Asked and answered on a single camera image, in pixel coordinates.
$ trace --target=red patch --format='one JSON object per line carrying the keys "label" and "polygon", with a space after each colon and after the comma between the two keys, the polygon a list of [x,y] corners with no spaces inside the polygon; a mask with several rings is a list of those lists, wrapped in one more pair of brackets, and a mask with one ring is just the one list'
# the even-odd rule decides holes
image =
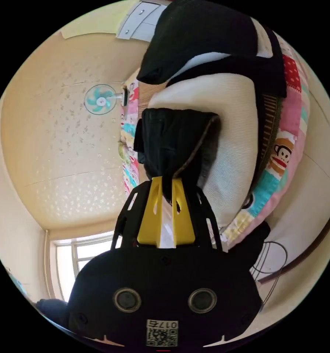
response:
{"label": "red patch", "polygon": [[284,58],[284,75],[286,83],[296,91],[301,93],[301,82],[294,59],[289,58],[286,55],[283,55]]}
{"label": "red patch", "polygon": [[286,168],[286,163],[283,162],[281,159],[273,157],[273,160],[276,161],[277,164],[281,165],[282,167]]}
{"label": "red patch", "polygon": [[129,100],[133,101],[139,98],[139,87],[136,87],[133,92],[129,92]]}

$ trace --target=window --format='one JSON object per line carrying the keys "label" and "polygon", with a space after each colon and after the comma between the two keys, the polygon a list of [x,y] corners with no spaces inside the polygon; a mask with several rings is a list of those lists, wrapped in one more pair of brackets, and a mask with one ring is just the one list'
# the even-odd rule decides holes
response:
{"label": "window", "polygon": [[[63,299],[68,302],[78,273],[95,256],[111,249],[113,232],[100,234],[96,239],[71,241],[56,245],[58,282]],[[119,237],[116,248],[121,246]]]}

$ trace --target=wall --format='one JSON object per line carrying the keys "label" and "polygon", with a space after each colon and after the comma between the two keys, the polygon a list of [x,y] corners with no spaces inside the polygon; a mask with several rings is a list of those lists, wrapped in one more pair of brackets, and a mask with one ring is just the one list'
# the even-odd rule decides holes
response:
{"label": "wall", "polygon": [[64,38],[86,33],[117,33],[120,23],[138,0],[124,0],[109,4],[75,19],[62,29]]}
{"label": "wall", "polygon": [[[0,113],[3,98],[0,100]],[[44,231],[20,201],[0,141],[0,259],[33,300],[48,298],[43,272]]]}
{"label": "wall", "polygon": [[100,83],[120,92],[147,46],[111,34],[57,34],[12,78],[2,109],[3,154],[20,199],[42,228],[114,223],[125,200],[121,108],[90,114],[84,96]]}

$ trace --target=drawer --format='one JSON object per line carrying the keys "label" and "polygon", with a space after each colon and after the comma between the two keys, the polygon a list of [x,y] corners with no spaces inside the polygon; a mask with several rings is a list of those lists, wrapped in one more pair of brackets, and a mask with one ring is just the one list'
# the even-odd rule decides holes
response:
{"label": "drawer", "polygon": [[139,27],[139,25],[144,21],[144,19],[149,16],[155,9],[160,5],[151,3],[140,3],[127,17],[123,26],[121,27],[117,38],[120,39],[130,39]]}
{"label": "drawer", "polygon": [[132,34],[132,39],[150,42],[154,36],[155,26],[142,22]]}
{"label": "drawer", "polygon": [[149,16],[147,16],[143,22],[156,26],[161,13],[166,9],[166,7],[167,6],[165,5],[160,5]]}

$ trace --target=cable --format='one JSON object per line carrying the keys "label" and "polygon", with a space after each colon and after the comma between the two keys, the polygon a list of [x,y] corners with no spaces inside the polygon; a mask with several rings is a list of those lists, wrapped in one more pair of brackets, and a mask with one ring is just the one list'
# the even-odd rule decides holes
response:
{"label": "cable", "polygon": [[[273,283],[271,289],[269,290],[267,296],[266,296],[265,299],[263,300],[263,302],[262,302],[262,307],[261,307],[261,310],[260,310],[260,311],[262,311],[262,309],[264,308],[265,304],[267,303],[267,301],[269,300],[270,296],[272,295],[272,293],[273,293],[273,291],[274,291],[274,289],[275,289],[275,287],[276,287],[276,284],[278,283],[279,277],[281,276],[282,270],[283,270],[283,268],[284,268],[285,265],[286,265],[287,258],[288,258],[288,252],[287,252],[286,248],[285,248],[283,245],[281,245],[280,243],[274,242],[274,241],[271,241],[271,242],[264,242],[264,246],[263,246],[261,255],[260,255],[260,257],[259,257],[259,260],[258,260],[258,263],[257,263],[257,267],[258,267],[258,265],[259,265],[259,263],[260,263],[260,261],[261,261],[261,258],[263,257],[263,254],[264,254],[264,251],[265,251],[265,249],[266,249],[266,247],[267,247],[267,244],[268,244],[268,250],[267,250],[267,253],[266,253],[266,255],[265,255],[264,261],[263,261],[263,263],[262,263],[262,266],[260,267],[260,269],[256,268],[255,266],[252,266],[252,268],[254,269],[254,271],[253,271],[253,273],[251,273],[251,274],[252,274],[252,276],[253,276],[253,274],[255,273],[255,271],[257,271],[257,276],[256,276],[256,278],[255,278],[255,281],[257,280],[259,274],[267,274],[267,275],[270,275],[270,274],[273,274],[273,273],[276,273],[276,272],[278,272],[279,274],[278,274],[278,276],[275,278],[274,283]],[[266,261],[266,258],[267,258],[267,256],[268,256],[268,252],[269,252],[269,248],[270,248],[270,245],[271,245],[271,244],[279,245],[279,246],[284,250],[284,253],[285,253],[285,261],[284,261],[284,264],[279,268],[278,271],[263,272],[263,271],[262,271],[262,268],[263,268],[264,263],[265,263],[265,261]]]}

